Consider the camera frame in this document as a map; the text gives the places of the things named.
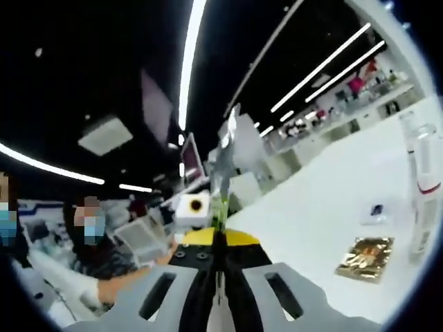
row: small black object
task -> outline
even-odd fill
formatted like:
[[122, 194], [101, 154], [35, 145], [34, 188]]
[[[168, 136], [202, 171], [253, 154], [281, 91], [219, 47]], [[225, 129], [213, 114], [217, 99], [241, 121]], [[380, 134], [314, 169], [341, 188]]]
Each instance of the small black object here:
[[374, 205], [374, 207], [371, 210], [371, 216], [378, 216], [383, 212], [383, 206], [382, 204]]
[[207, 259], [207, 258], [208, 258], [208, 254], [205, 253], [205, 252], [199, 252], [199, 253], [197, 254], [197, 258], [198, 258], [198, 259], [201, 259], [201, 260]]
[[42, 299], [43, 298], [43, 293], [37, 293], [34, 295], [35, 299]]
[[177, 252], [174, 254], [174, 256], [177, 257], [177, 258], [183, 258], [183, 257], [186, 256], [186, 254], [185, 254], [183, 251], [177, 251]]

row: white countertop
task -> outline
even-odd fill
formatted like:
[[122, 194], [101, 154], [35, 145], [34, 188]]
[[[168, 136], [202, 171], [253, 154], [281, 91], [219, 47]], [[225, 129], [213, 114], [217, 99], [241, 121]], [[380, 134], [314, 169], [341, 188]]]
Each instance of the white countertop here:
[[[333, 308], [384, 323], [408, 296], [423, 266], [408, 261], [413, 226], [409, 179], [401, 129], [396, 118], [389, 118], [330, 145], [232, 216], [227, 227], [257, 237], [274, 263], [285, 262], [320, 286]], [[391, 211], [390, 220], [361, 225], [377, 203]], [[371, 236], [395, 238], [380, 284], [335, 275], [354, 239]]]

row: snack package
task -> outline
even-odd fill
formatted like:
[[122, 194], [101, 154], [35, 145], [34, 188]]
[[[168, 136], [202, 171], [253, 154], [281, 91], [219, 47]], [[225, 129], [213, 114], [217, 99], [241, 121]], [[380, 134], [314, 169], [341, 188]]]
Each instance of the snack package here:
[[359, 237], [344, 256], [336, 274], [378, 284], [392, 252], [391, 237]]

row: person's arm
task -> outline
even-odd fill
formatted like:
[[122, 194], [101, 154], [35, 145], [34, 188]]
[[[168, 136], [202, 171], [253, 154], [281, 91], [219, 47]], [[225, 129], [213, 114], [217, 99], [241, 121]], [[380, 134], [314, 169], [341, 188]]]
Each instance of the person's arm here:
[[[177, 243], [173, 241], [172, 249], [170, 253], [164, 257], [160, 257], [156, 260], [157, 265], [168, 265], [172, 258], [175, 250], [177, 249]], [[145, 276], [151, 271], [151, 268], [141, 268], [135, 272], [128, 275], [123, 275], [121, 277], [114, 277], [110, 280], [99, 280], [98, 281], [98, 299], [102, 303], [113, 304], [116, 301], [117, 294], [120, 289], [127, 287], [128, 285], [134, 283], [137, 279]]]

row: computer screen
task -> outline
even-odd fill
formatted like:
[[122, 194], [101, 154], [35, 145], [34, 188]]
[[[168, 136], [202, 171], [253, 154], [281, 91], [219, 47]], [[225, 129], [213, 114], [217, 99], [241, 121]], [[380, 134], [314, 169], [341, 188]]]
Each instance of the computer screen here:
[[201, 164], [200, 155], [197, 151], [194, 135], [191, 133], [183, 144], [181, 150], [181, 160], [185, 165], [184, 181], [185, 185], [189, 185], [205, 176], [203, 165]]
[[49, 230], [45, 220], [37, 220], [33, 223], [24, 223], [29, 239], [33, 243], [36, 240], [44, 239], [49, 236]]

